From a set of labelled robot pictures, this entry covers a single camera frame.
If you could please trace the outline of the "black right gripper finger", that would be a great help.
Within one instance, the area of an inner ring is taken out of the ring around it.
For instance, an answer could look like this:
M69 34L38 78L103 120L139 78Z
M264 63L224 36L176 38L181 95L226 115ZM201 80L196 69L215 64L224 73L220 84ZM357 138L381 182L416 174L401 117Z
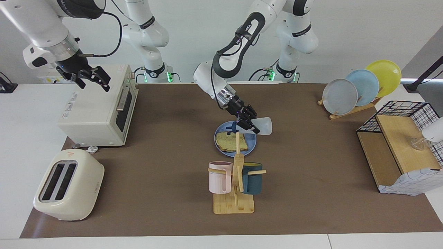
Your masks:
M88 79L90 81L97 83L103 88L104 91L109 92L109 82L111 80L111 77L101 66L90 68L89 73L90 75Z
M71 82L73 82L76 85L78 85L81 89L84 89L85 86L86 86L86 84L81 79L81 77L80 77L80 75L78 73L72 73L71 74Z

